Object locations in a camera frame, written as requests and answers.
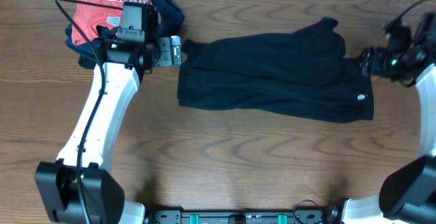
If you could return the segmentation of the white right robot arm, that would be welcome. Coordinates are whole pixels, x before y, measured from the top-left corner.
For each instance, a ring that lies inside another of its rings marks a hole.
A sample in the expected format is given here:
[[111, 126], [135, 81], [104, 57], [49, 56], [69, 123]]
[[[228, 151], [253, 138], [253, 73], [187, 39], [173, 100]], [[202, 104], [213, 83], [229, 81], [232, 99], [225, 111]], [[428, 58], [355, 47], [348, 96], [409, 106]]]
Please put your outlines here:
[[360, 58], [362, 74], [408, 80], [420, 102], [418, 157], [385, 179], [377, 195], [348, 199], [339, 223], [435, 222], [435, 47], [420, 44], [392, 52], [371, 47]]

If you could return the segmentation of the black t-shirt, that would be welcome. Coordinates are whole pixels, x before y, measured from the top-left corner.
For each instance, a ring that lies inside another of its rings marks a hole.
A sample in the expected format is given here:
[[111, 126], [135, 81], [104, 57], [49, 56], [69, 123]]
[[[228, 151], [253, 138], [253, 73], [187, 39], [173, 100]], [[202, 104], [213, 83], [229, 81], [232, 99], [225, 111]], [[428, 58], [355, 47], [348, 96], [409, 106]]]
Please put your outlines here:
[[180, 106], [255, 109], [333, 123], [374, 117], [371, 79], [345, 56], [334, 18], [293, 33], [210, 43], [191, 39], [178, 76]]

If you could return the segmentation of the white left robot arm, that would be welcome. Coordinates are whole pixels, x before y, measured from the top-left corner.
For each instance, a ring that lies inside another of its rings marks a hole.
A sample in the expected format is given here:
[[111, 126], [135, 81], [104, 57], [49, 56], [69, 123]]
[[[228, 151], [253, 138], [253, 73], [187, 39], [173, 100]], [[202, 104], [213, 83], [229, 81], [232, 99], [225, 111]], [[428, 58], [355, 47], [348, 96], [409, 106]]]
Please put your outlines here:
[[111, 176], [116, 139], [147, 67], [180, 65], [181, 39], [147, 44], [107, 39], [102, 66], [78, 123], [54, 162], [40, 162], [35, 182], [49, 219], [58, 223], [152, 223], [144, 204], [126, 200]]

